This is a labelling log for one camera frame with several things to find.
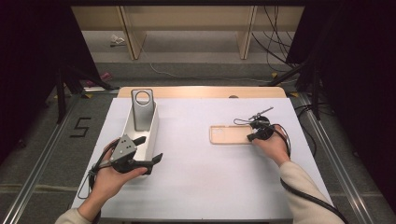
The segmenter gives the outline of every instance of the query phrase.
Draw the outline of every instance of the white table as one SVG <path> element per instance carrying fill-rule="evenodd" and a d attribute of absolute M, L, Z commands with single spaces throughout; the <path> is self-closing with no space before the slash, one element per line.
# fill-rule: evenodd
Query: white table
<path fill-rule="evenodd" d="M 134 179 L 102 209 L 102 218 L 155 221 L 268 221 L 291 219 L 278 168 L 253 145 L 219 146 L 209 142 L 209 127 L 265 113 L 280 123 L 291 141 L 291 159 L 328 191 L 287 98 L 155 99 L 159 129 L 154 155 L 163 153 L 152 175 Z M 131 99 L 114 99 L 87 171 L 105 145 L 120 137 Z M 76 197 L 73 207 L 82 200 Z"/>

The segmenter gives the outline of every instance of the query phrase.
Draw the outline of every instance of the white sleeve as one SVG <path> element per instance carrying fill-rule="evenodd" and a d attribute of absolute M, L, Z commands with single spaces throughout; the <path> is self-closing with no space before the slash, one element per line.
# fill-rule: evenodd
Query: white sleeve
<path fill-rule="evenodd" d="M 280 166 L 280 177 L 292 188 L 329 203 L 323 194 L 320 193 L 311 177 L 296 163 L 292 161 L 284 162 Z M 336 214 L 318 204 L 309 202 L 307 199 L 301 198 L 288 191 L 287 197 L 290 210 L 293 213 L 293 223 L 344 223 Z"/>
<path fill-rule="evenodd" d="M 82 217 L 77 208 L 72 208 L 58 217 L 55 224 L 91 224 L 91 222 Z"/>

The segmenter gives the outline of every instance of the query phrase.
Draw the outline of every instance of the person's left hand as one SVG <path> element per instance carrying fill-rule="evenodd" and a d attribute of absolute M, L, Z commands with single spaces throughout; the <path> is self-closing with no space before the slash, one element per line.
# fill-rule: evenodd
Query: person's left hand
<path fill-rule="evenodd" d="M 111 149 L 104 156 L 103 160 L 108 161 L 111 157 Z M 93 190 L 91 193 L 98 193 L 107 199 L 110 199 L 116 195 L 122 186 L 129 180 L 134 179 L 140 175 L 143 175 L 148 169 L 146 167 L 140 167 L 134 169 L 126 174 L 117 172 L 113 167 L 109 166 L 99 170 Z"/>
<path fill-rule="evenodd" d="M 110 159 L 111 152 L 110 149 L 104 156 L 104 161 Z M 140 167 L 126 174 L 121 174 L 111 166 L 100 169 L 93 184 L 92 192 L 78 208 L 78 212 L 92 222 L 107 200 L 116 195 L 128 180 L 143 175 L 147 170 L 146 167 Z"/>

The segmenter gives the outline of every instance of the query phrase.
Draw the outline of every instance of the hand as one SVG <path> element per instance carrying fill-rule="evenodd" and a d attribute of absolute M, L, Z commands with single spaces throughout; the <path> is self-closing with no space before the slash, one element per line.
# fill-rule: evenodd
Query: hand
<path fill-rule="evenodd" d="M 275 129 L 285 136 L 279 125 L 275 125 Z M 286 144 L 278 133 L 274 132 L 273 135 L 267 140 L 256 138 L 252 142 L 254 145 L 260 147 L 264 154 L 274 160 L 274 162 L 279 167 L 283 164 L 283 162 L 290 161 Z"/>
<path fill-rule="evenodd" d="M 111 152 L 110 149 L 104 156 L 104 161 L 110 159 Z M 100 169 L 91 194 L 78 208 L 78 212 L 92 222 L 105 202 L 115 196 L 127 181 L 143 175 L 147 170 L 146 167 L 140 167 L 126 174 L 121 174 L 111 166 Z"/>

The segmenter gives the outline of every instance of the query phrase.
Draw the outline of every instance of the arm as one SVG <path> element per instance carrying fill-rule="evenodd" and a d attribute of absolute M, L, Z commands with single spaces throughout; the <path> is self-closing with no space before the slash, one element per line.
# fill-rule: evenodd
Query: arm
<path fill-rule="evenodd" d="M 108 160 L 110 155 L 111 150 L 104 156 L 104 160 Z M 141 167 L 126 174 L 117 172 L 111 166 L 99 170 L 92 192 L 88 198 L 78 209 L 70 209 L 62 214 L 57 219 L 56 224 L 92 223 L 108 199 L 115 196 L 127 181 L 143 175 L 147 170 L 147 168 Z"/>
<path fill-rule="evenodd" d="M 283 133 L 277 125 L 276 130 Z M 254 139 L 253 144 L 260 147 L 264 154 L 278 165 L 280 177 L 286 184 L 329 203 L 311 177 L 299 165 L 290 160 L 285 142 L 277 133 L 265 141 Z M 288 191 L 286 194 L 290 210 L 293 213 L 293 223 L 344 223 L 340 217 L 320 205 Z"/>

